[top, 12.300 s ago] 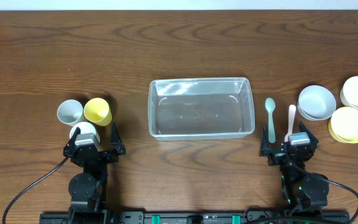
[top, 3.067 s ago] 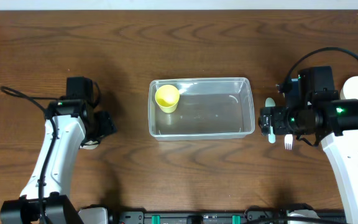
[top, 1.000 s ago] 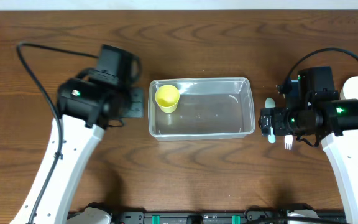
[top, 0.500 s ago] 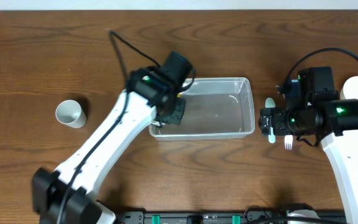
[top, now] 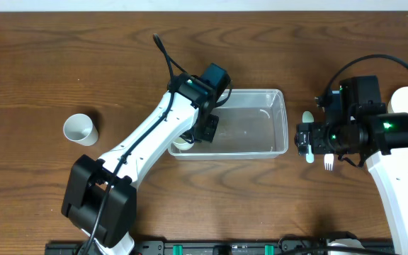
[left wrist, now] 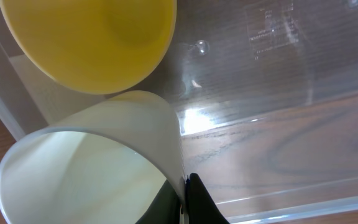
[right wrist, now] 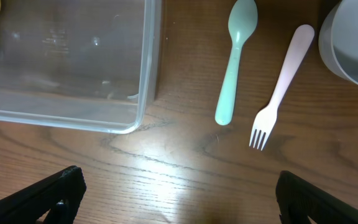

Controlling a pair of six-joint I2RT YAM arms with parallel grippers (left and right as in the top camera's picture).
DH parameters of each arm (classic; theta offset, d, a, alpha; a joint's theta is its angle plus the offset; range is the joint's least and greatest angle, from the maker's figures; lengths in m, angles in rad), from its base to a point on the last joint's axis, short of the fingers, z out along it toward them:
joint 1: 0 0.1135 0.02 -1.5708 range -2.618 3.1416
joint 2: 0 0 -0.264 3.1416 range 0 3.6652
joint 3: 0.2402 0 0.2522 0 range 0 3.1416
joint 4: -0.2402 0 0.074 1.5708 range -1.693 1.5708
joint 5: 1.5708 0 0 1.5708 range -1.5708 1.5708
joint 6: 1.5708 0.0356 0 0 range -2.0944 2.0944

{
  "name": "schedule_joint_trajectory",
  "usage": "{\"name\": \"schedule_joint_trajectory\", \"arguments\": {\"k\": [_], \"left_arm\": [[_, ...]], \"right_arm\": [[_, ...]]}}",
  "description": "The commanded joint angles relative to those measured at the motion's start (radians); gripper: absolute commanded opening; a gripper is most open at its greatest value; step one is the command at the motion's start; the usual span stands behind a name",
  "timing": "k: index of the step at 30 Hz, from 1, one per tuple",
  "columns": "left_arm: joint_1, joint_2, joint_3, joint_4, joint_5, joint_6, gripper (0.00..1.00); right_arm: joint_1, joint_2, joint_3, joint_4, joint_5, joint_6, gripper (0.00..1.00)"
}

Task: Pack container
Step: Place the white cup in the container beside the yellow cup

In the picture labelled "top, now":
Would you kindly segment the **white plastic cup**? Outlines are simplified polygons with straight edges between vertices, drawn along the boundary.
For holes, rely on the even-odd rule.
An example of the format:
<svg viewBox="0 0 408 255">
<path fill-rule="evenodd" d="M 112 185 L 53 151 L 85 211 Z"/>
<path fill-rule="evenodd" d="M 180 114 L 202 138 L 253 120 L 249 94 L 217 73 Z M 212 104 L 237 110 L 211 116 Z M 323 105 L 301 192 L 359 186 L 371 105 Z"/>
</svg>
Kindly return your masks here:
<svg viewBox="0 0 408 255">
<path fill-rule="evenodd" d="M 186 151 L 186 150 L 191 149 L 193 147 L 194 143 L 190 142 L 190 141 L 187 141 L 187 140 L 184 140 L 181 137 L 178 137 L 177 139 L 175 139 L 173 141 L 173 145 L 179 150 Z"/>
</svg>

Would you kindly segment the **clear plastic container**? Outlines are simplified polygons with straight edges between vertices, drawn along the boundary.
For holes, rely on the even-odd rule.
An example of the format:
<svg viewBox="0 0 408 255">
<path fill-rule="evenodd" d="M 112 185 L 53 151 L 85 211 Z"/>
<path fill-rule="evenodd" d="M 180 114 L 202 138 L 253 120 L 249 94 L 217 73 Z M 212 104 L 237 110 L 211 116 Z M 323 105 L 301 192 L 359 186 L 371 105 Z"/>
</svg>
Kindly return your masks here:
<svg viewBox="0 0 408 255">
<path fill-rule="evenodd" d="M 229 160 L 272 159 L 288 151 L 285 100 L 278 89 L 234 89 L 212 114 L 219 123 L 211 143 L 188 150 L 171 145 L 168 153 L 179 160 Z"/>
</svg>

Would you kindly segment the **grey plastic cup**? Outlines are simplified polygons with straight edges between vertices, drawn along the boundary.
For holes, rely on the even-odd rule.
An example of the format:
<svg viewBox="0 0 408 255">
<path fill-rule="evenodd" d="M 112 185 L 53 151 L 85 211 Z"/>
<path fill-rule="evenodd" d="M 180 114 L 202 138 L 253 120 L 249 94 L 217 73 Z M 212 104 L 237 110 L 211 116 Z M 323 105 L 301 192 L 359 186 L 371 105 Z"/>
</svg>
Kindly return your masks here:
<svg viewBox="0 0 408 255">
<path fill-rule="evenodd" d="M 71 115 L 63 125 L 64 136 L 79 145 L 91 146 L 98 140 L 98 130 L 88 115 Z"/>
</svg>

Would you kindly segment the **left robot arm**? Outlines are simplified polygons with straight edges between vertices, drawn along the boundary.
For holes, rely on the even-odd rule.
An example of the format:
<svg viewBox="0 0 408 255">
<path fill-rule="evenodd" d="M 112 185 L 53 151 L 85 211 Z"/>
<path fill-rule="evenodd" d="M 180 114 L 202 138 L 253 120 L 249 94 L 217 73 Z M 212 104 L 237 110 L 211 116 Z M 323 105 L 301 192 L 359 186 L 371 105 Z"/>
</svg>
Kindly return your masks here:
<svg viewBox="0 0 408 255">
<path fill-rule="evenodd" d="M 75 254 L 129 254 L 137 215 L 137 189 L 174 140 L 212 142 L 219 118 L 214 108 L 232 92 L 226 70 L 210 64 L 200 76 L 173 76 L 159 105 L 120 144 L 98 159 L 80 156 L 72 165 L 62 214 L 89 235 Z"/>
</svg>

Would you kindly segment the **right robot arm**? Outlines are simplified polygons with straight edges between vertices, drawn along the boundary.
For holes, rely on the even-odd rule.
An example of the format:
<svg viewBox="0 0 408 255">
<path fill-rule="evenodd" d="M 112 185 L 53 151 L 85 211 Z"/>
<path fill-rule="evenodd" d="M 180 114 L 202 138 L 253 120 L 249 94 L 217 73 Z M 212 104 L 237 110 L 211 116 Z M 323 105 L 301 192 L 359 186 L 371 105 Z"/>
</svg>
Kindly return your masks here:
<svg viewBox="0 0 408 255">
<path fill-rule="evenodd" d="M 388 113 L 376 76 L 344 79 L 320 105 L 322 122 L 297 125 L 299 154 L 358 154 L 380 193 L 395 252 L 408 254 L 408 113 Z"/>
</svg>

